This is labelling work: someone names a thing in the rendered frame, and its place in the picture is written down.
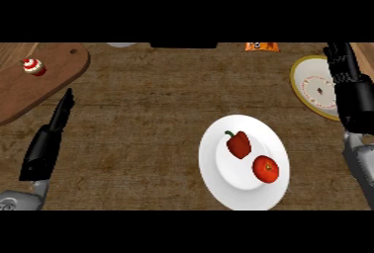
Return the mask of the red bell pepper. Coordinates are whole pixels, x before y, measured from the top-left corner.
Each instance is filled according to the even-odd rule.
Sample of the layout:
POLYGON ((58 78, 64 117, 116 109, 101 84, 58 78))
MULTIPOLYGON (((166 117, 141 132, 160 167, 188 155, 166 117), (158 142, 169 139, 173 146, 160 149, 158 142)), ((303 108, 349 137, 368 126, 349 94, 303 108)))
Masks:
POLYGON ((249 136, 244 131, 232 133, 228 130, 225 133, 229 135, 229 139, 226 141, 228 150, 238 159, 243 159, 252 152, 249 136))

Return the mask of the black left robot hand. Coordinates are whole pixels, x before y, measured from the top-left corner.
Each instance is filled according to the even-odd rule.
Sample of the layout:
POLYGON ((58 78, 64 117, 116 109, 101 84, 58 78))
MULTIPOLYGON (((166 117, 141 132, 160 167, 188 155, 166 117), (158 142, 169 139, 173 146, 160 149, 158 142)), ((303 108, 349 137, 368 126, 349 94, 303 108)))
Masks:
POLYGON ((62 131, 73 106, 73 91, 67 89, 51 122, 40 127, 33 138, 24 157, 21 181, 42 181, 52 177, 59 157, 62 131))

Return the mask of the brown wooden cutting board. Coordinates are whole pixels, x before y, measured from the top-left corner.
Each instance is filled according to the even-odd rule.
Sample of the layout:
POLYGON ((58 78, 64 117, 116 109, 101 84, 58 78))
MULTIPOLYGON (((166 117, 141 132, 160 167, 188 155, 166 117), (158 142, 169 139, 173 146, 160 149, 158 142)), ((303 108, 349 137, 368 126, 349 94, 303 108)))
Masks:
POLYGON ((42 76, 28 74, 21 65, 0 71, 0 126, 18 120, 82 76, 90 63, 80 42, 51 42, 31 57, 48 68, 42 76))

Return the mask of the white bowl with yellow rim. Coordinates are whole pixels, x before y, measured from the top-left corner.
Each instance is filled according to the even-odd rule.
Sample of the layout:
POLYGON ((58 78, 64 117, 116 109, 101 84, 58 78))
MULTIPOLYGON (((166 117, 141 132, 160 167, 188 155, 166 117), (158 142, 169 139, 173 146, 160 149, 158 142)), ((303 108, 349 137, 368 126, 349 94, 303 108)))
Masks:
POLYGON ((293 91, 306 105, 324 118, 339 121, 334 83, 327 66, 327 57, 303 56, 290 70, 293 91))

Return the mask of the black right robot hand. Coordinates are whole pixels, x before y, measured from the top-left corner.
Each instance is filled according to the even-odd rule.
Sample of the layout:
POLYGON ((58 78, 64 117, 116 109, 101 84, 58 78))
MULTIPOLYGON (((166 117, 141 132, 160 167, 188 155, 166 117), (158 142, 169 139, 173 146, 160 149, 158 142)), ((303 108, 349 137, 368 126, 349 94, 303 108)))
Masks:
POLYGON ((361 72, 348 42, 330 42, 323 49, 334 82, 336 105, 345 129, 374 135, 374 81, 361 72))

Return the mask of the white plate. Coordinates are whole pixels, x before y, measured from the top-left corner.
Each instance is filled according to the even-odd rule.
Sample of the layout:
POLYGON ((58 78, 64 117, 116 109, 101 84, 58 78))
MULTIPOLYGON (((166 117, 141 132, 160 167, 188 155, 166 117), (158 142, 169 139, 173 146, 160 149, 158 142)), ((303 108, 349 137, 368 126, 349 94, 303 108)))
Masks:
POLYGON ((290 185, 289 153, 277 133, 256 118, 229 115, 210 125, 198 146, 198 168, 206 188, 232 210, 265 211, 281 201, 290 185), (229 152, 228 131, 243 131, 249 136, 252 152, 243 159, 229 152), (272 158, 280 167, 274 183, 263 183, 253 173, 260 155, 272 158))

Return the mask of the red tomato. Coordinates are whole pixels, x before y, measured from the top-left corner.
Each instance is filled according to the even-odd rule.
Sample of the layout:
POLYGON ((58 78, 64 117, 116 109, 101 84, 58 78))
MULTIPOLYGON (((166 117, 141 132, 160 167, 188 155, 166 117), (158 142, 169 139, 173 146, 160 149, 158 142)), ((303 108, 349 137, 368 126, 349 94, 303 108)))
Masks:
POLYGON ((280 177, 280 166, 275 160, 266 155, 260 155, 253 161, 253 173, 257 179, 271 184, 280 177))

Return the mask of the orange packet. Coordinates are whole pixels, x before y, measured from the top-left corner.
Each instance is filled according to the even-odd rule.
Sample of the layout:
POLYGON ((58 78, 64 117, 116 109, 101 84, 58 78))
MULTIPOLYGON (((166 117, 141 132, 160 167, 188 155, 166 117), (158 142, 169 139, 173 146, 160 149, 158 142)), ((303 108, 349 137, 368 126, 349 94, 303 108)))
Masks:
POLYGON ((278 44, 275 42, 249 42, 246 44, 247 51, 280 51, 278 44))

